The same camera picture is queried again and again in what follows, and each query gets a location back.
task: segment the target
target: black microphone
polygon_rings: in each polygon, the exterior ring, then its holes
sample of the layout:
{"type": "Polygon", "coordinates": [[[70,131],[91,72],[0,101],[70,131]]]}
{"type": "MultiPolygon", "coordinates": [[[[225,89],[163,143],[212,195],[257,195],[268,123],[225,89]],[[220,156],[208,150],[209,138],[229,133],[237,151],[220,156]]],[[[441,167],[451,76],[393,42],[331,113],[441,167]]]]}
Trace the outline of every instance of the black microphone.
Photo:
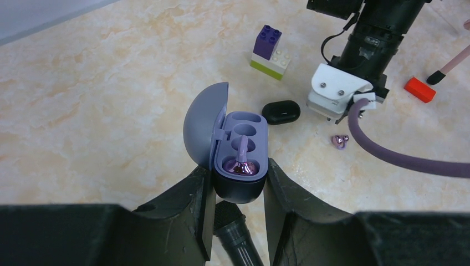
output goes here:
{"type": "Polygon", "coordinates": [[[234,266],[263,266],[245,219],[236,204],[219,202],[214,216],[214,235],[222,242],[234,266]]]}

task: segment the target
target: purple block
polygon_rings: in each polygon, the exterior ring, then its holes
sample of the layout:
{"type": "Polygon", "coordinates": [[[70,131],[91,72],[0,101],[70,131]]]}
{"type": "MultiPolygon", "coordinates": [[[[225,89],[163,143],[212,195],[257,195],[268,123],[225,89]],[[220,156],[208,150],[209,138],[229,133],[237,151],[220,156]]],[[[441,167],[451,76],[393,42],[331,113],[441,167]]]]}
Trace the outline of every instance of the purple block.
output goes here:
{"type": "Polygon", "coordinates": [[[277,29],[264,25],[258,37],[256,37],[253,52],[266,60],[271,59],[271,55],[276,50],[281,35],[282,32],[277,29]]]}

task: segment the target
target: robotic arm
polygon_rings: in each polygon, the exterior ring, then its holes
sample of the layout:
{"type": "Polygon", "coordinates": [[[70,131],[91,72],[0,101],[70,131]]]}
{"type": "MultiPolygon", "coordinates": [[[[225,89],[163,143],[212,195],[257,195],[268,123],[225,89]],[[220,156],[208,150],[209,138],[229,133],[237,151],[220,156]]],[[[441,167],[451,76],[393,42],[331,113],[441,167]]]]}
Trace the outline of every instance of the robotic arm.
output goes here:
{"type": "MultiPolygon", "coordinates": [[[[383,103],[389,92],[384,71],[424,4],[431,1],[309,0],[307,9],[322,14],[346,20],[354,13],[340,34],[356,26],[340,57],[329,61],[324,56],[328,65],[320,65],[314,74],[307,105],[338,124],[348,115],[355,94],[368,94],[361,98],[373,103],[369,109],[383,103]]],[[[340,34],[325,39],[322,55],[325,44],[340,34]]]]}

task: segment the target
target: toy block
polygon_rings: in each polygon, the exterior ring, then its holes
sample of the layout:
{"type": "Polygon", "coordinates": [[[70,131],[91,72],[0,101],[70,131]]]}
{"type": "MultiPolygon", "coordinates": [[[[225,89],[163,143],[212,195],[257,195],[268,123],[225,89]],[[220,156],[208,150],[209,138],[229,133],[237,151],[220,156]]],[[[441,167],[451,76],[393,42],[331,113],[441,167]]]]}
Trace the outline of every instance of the toy block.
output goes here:
{"type": "Polygon", "coordinates": [[[273,53],[270,60],[253,53],[250,66],[277,80],[281,80],[289,63],[290,55],[278,49],[273,53]]]}
{"type": "Polygon", "coordinates": [[[264,25],[263,29],[256,37],[253,53],[269,60],[278,46],[281,35],[282,32],[279,30],[271,28],[269,25],[264,25]]]}
{"type": "Polygon", "coordinates": [[[431,89],[428,85],[414,77],[406,83],[405,90],[425,103],[432,101],[436,95],[435,90],[431,89]]]}

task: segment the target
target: marble table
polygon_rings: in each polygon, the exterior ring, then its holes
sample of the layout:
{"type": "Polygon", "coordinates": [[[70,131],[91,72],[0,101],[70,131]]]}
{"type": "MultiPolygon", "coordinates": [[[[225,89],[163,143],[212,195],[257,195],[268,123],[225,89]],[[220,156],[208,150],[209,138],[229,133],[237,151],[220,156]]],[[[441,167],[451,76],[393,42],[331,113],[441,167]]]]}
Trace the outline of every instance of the marble table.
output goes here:
{"type": "MultiPolygon", "coordinates": [[[[470,161],[470,63],[434,86],[429,104],[403,89],[425,80],[470,42],[466,0],[425,5],[385,73],[391,90],[363,130],[383,146],[437,160],[470,161]]],[[[195,163],[182,126],[195,96],[228,81],[228,112],[260,113],[294,100],[300,119],[270,126],[269,156],[333,206],[359,210],[470,211],[470,181],[386,164],[354,140],[346,150],[306,106],[320,45],[346,23],[306,1],[122,0],[0,47],[0,203],[112,202],[128,209],[186,177],[195,163]],[[264,24],[279,28],[292,61],[282,81],[251,68],[264,24]]],[[[340,55],[347,34],[326,54],[340,55]]],[[[240,206],[268,265],[263,198],[240,206]]],[[[210,265],[229,265],[214,240],[210,265]]]]}

